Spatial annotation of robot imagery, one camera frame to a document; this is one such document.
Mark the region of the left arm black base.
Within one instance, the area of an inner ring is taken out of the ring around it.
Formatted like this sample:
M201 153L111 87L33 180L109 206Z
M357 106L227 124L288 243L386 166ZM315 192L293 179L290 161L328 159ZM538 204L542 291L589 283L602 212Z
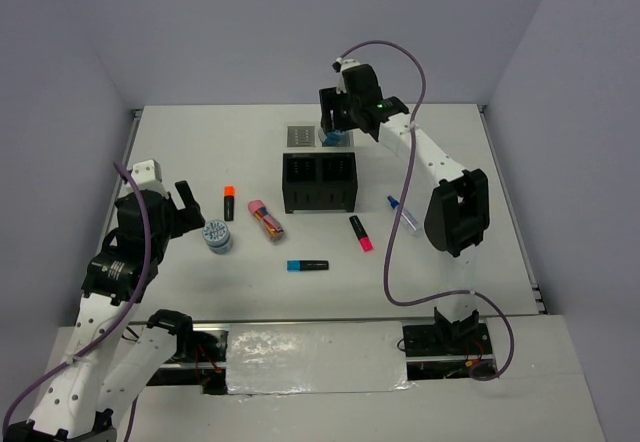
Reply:
M172 358L163 370L167 385L193 386L204 395L226 395L227 331L195 331L191 355Z

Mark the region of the blue cleaning gel jar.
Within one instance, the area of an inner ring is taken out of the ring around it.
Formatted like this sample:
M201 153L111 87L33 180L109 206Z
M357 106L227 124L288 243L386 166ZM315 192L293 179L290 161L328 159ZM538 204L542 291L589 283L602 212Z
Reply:
M207 221L202 228L202 237L209 250L218 255L228 253L233 247L229 227L222 220Z
M323 147L350 147L351 138L348 132L333 131L325 132L322 128L318 130L318 137Z

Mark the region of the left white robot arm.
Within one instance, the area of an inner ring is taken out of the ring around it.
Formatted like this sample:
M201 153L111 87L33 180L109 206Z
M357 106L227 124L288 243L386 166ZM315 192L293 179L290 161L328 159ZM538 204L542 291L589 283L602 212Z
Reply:
M193 354L192 318L160 309L126 356L114 360L169 241L204 225L189 184L179 181L175 187L183 208L146 187L116 200L118 225L88 264L67 352L42 377L47 389L31 415L21 422L4 419L4 440L114 441L127 410L160 366Z

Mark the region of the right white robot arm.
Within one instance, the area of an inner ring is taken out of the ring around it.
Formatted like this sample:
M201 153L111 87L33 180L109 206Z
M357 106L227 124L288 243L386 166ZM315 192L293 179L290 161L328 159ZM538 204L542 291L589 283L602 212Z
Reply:
M455 161L419 128L415 108L384 97L370 65L340 57L332 67L338 81L319 93L321 141L334 145L360 130L406 162L407 179L416 168L425 176L430 197L423 230L441 255L443 272L443 294L434 307L435 342L442 351L457 353L479 323L471 291L476 248L490 223L488 177Z

